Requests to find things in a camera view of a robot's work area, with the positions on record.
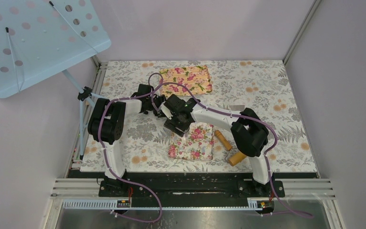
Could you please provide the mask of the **red handled metal scraper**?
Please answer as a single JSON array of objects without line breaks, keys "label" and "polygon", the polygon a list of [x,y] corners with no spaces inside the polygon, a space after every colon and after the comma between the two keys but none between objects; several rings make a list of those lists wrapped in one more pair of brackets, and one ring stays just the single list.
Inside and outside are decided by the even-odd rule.
[{"label": "red handled metal scraper", "polygon": [[244,105],[231,105],[230,109],[232,111],[240,111],[241,112],[245,109],[245,106]]}]

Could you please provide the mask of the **wooden dough roller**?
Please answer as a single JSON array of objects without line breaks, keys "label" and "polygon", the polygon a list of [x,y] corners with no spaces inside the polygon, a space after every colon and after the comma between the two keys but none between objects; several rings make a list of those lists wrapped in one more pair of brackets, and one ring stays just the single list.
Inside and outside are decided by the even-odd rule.
[{"label": "wooden dough roller", "polygon": [[224,146],[224,148],[228,151],[227,155],[225,156],[225,161],[230,166],[234,167],[247,158],[247,156],[240,151],[232,154],[233,146],[225,138],[225,136],[222,134],[221,131],[215,130],[214,135],[215,135],[215,137],[217,137],[217,139],[220,141],[220,143]]}]

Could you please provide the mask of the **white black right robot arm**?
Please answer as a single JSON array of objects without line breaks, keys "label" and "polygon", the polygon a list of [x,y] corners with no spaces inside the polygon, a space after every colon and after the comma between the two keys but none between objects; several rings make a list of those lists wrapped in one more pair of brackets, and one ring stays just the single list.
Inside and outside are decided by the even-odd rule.
[{"label": "white black right robot arm", "polygon": [[193,123],[206,123],[229,131],[238,150],[249,157],[253,180],[256,181],[256,194],[265,197],[273,191],[268,166],[262,158],[269,132],[252,109],[230,111],[206,106],[194,98],[185,101],[173,94],[160,105],[160,110],[167,117],[164,127],[180,137],[188,132]]}]

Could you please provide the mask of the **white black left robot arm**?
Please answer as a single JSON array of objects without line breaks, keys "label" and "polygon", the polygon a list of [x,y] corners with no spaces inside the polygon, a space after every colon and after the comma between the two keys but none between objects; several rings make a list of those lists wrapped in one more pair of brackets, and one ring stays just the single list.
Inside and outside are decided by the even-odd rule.
[{"label": "white black left robot arm", "polygon": [[131,97],[98,98],[88,122],[88,133],[103,148],[103,160],[105,162],[105,176],[112,179],[111,191],[117,196],[123,196],[128,192],[129,184],[123,178],[126,168],[122,162],[122,146],[120,138],[123,134],[124,120],[135,114],[148,114],[153,112],[156,117],[163,117],[161,112],[155,110],[163,102],[166,96],[154,91],[150,85],[140,84],[138,91]]}]

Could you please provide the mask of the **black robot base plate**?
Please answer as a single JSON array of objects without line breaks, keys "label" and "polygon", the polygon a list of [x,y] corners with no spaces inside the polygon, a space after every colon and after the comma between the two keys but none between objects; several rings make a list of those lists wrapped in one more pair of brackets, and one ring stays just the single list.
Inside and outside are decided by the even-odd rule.
[{"label": "black robot base plate", "polygon": [[154,203],[227,203],[230,199],[285,197],[281,181],[262,185],[252,173],[133,173],[124,174],[124,182],[105,178],[100,183],[100,197],[138,199]]}]

